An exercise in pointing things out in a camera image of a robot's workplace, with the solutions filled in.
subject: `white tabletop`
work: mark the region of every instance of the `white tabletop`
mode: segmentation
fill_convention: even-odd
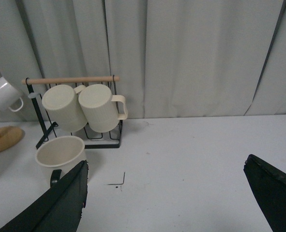
[[[8,124],[25,136],[0,153],[0,228],[49,188],[39,124]],[[255,154],[286,173],[286,116],[128,119],[120,148],[86,153],[79,232],[271,232],[243,166]]]

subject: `mug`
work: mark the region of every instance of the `mug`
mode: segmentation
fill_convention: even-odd
[[[0,110],[4,111],[9,108],[13,112],[17,112],[23,107],[23,100],[21,98],[22,93],[15,87],[8,83],[4,78],[0,78]],[[14,104],[18,99],[21,101],[21,106],[17,109],[13,109],[10,106]]]
[[[109,87],[95,84],[86,87],[78,97],[79,104],[87,118],[89,126],[95,132],[108,132],[114,129],[119,120],[128,117],[125,97],[112,95]],[[116,102],[123,103],[124,114],[119,114]]]
[[[82,160],[87,160],[84,141],[76,136],[52,139],[37,150],[36,162],[48,183],[53,184],[54,175],[62,178]]]
[[[68,85],[58,85],[49,89],[43,96],[43,107],[51,119],[67,132],[78,131],[87,124],[77,96],[85,88],[84,85],[74,89]]]

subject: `curtain fold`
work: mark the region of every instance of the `curtain fold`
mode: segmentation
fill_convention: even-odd
[[[32,103],[27,98],[27,88],[22,86],[21,80],[42,76],[14,0],[0,1],[0,75],[25,93],[23,109],[17,113],[0,111],[0,121],[36,120]]]
[[[149,1],[145,117],[243,115],[280,9],[280,1]]]
[[[246,115],[286,114],[286,12],[254,102]]]
[[[143,118],[147,1],[106,0],[105,8],[111,73],[121,78],[129,117]]]
[[[129,118],[286,114],[286,14],[254,97],[279,0],[0,0],[0,76],[36,115],[29,78],[119,75]],[[44,93],[45,86],[34,86]]]

